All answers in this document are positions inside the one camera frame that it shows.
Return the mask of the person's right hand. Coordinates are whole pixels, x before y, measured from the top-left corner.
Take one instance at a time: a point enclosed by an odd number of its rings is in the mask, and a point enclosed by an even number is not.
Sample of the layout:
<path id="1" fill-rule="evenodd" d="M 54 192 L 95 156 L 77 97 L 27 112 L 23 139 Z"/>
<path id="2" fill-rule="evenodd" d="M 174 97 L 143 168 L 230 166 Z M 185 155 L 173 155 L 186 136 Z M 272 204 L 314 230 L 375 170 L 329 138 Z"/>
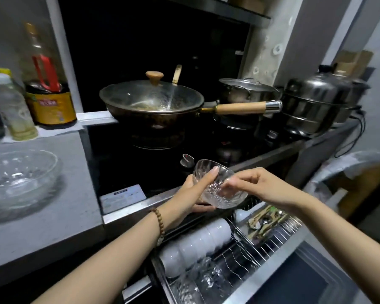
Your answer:
<path id="1" fill-rule="evenodd" d="M 254 196 L 281 209 L 292 209 L 299 199 L 298 189 L 262 167 L 237 172 L 227 181 L 247 181 L 255 184 Z"/>

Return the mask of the person's left hand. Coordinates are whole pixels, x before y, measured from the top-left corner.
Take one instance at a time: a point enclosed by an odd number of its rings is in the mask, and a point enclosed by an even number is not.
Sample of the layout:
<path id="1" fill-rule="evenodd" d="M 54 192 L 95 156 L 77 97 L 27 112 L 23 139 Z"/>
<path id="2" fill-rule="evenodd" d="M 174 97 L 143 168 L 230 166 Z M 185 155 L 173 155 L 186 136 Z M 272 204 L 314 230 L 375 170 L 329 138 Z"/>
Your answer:
<path id="1" fill-rule="evenodd" d="M 190 213 L 212 212 L 216 208 L 203 204 L 194 191 L 193 176 L 189 175 L 176 194 L 157 208 L 163 230 L 167 231 L 178 226 Z"/>

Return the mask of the small cut glass bowl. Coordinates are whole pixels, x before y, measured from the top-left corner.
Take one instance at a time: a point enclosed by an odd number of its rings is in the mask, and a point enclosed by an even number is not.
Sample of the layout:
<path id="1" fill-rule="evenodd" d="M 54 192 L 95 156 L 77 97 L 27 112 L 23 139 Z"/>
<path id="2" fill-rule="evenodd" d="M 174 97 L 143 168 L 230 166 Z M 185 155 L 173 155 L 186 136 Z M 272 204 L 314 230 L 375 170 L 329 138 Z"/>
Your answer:
<path id="1" fill-rule="evenodd" d="M 205 174 L 215 167 L 219 168 L 218 175 L 214 181 L 206 187 L 199 200 L 203 204 L 210 204 L 218 209 L 230 209 L 238 206 L 247 198 L 248 193 L 224 185 L 227 179 L 235 174 L 226 166 L 212 160 L 199 160 L 193 171 L 193 183 L 197 184 Z"/>

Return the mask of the person's left forearm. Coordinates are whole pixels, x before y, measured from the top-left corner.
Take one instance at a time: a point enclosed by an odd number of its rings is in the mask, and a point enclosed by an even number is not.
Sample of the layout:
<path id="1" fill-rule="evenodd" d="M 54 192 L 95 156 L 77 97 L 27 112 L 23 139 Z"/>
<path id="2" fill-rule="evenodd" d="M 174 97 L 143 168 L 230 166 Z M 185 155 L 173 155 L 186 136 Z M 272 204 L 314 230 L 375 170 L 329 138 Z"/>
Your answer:
<path id="1" fill-rule="evenodd" d="M 161 237 L 159 215 L 151 211 L 31 304 L 111 304 Z"/>

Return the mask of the row of white bowls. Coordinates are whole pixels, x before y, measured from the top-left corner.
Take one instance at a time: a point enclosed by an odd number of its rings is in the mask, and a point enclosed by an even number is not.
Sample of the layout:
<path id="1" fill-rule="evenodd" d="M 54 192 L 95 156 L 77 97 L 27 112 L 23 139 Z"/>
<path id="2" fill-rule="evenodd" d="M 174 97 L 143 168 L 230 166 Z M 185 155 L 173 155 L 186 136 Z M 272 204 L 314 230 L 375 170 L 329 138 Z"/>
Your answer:
<path id="1" fill-rule="evenodd" d="M 213 255 L 231 240 L 229 223 L 218 218 L 207 225 L 170 241 L 159 252 L 167 278 L 176 278 L 197 261 Z"/>

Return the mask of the white label sticker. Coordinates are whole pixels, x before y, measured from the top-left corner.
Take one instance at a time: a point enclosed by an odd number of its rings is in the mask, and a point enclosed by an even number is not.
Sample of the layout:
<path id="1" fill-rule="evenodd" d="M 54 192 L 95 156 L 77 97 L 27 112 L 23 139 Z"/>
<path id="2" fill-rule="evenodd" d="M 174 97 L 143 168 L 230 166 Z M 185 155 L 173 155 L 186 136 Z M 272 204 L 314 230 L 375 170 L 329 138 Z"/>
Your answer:
<path id="1" fill-rule="evenodd" d="M 139 184 L 117 190 L 100 197 L 103 214 L 110 214 L 147 199 Z"/>

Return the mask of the steel pot with glass lid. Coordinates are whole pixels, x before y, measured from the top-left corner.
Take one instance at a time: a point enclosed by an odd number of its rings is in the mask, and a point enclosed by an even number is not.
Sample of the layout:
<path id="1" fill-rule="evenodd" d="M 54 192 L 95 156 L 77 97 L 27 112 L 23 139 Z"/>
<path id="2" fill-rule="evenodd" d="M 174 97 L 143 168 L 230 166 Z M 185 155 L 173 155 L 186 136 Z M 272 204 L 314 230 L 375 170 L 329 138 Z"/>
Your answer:
<path id="1" fill-rule="evenodd" d="M 220 104 L 275 101 L 281 97 L 279 89 L 262 84 L 254 78 L 222 78 L 219 79 L 219 84 Z"/>

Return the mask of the glass wok lid wooden knob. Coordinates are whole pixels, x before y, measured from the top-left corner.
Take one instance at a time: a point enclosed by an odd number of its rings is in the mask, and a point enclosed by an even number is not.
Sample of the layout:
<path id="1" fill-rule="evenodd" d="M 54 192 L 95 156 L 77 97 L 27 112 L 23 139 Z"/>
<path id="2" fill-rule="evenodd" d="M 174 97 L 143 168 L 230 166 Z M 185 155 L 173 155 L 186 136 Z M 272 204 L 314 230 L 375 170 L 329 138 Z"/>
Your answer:
<path id="1" fill-rule="evenodd" d="M 161 72 L 146 72 L 147 80 L 126 81 L 101 89 L 99 96 L 108 106 L 131 112 L 174 114 L 201 108 L 204 97 L 198 91 L 161 81 Z"/>

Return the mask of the trash bin with plastic bag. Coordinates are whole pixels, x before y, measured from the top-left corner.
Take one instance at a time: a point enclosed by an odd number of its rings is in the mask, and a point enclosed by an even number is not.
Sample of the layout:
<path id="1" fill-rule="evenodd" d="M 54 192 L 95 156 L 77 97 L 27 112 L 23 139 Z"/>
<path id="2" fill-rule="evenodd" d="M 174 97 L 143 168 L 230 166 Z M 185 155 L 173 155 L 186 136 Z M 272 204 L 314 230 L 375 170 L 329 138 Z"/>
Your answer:
<path id="1" fill-rule="evenodd" d="M 379 185 L 380 152 L 358 151 L 323 163 L 303 191 L 349 219 Z"/>

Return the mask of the stainless steel steamer pot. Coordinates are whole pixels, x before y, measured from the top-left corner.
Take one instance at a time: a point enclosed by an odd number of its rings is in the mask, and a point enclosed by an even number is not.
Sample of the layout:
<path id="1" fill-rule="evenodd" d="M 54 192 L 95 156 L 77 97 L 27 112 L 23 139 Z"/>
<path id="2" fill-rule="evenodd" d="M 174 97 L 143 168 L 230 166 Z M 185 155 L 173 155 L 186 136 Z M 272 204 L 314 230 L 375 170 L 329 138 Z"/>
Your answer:
<path id="1" fill-rule="evenodd" d="M 282 93 L 279 121 L 290 134 L 313 138 L 340 127 L 361 109 L 370 86 L 334 65 L 320 65 L 307 79 L 290 79 Z"/>

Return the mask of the brown cardboard box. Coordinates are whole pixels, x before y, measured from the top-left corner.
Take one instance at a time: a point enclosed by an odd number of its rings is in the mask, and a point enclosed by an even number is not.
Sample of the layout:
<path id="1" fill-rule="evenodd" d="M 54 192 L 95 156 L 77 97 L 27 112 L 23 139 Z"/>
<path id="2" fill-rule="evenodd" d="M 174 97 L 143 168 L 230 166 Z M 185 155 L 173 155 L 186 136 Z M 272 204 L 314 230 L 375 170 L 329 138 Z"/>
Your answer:
<path id="1" fill-rule="evenodd" d="M 333 61 L 334 74 L 360 78 L 368 67 L 374 53 L 370 50 L 352 52 L 341 50 Z"/>

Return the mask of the steel range hood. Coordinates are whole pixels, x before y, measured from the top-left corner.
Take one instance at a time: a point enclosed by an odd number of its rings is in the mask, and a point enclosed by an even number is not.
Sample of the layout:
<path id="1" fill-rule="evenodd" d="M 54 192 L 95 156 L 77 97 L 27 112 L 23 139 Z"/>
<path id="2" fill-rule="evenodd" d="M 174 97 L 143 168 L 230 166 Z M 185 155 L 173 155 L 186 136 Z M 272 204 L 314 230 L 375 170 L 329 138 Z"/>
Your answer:
<path id="1" fill-rule="evenodd" d="M 271 18 L 258 14 L 248 9 L 244 9 L 235 5 L 231 5 L 221 0 L 164 0 L 174 4 L 179 4 L 211 13 L 223 19 L 233 20 L 239 23 L 246 23 L 258 28 L 268 28 L 271 23 Z"/>

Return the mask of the large clear glass bowl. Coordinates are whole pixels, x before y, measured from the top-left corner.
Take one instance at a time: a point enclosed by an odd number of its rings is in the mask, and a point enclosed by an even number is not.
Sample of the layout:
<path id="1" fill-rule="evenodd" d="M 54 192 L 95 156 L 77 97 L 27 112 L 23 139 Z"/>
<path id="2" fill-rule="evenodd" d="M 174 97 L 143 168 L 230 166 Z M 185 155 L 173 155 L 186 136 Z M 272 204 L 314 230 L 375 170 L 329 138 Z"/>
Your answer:
<path id="1" fill-rule="evenodd" d="M 0 208 L 29 207 L 47 198 L 60 178 L 61 159 L 46 150 L 0 154 Z"/>

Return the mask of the clear plastic bottle white cap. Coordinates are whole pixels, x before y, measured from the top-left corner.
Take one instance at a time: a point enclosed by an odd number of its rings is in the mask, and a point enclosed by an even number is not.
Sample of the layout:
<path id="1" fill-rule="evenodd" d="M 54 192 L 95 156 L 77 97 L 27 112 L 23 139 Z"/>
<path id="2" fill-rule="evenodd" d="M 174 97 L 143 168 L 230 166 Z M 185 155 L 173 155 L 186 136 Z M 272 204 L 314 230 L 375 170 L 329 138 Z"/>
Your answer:
<path id="1" fill-rule="evenodd" d="M 22 92 L 4 73 L 0 73 L 0 116 L 13 140 L 28 141 L 38 137 Z"/>

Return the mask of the bottle with yellow cap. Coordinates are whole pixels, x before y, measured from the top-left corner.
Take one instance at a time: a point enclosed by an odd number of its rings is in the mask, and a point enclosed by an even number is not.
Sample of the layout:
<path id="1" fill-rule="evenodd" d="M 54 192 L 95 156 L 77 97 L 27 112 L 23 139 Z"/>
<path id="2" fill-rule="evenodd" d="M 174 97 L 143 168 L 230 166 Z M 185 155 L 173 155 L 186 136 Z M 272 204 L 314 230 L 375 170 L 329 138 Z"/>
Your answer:
<path id="1" fill-rule="evenodd" d="M 21 93 L 21 94 L 24 94 L 25 93 L 25 89 L 22 85 L 18 84 L 15 79 L 13 78 L 13 75 L 12 75 L 12 72 L 10 69 L 8 68 L 0 68 L 0 73 L 2 74 L 6 74 L 8 76 L 10 76 L 11 78 L 11 81 L 13 83 L 13 85 L 15 86 L 15 88 Z"/>

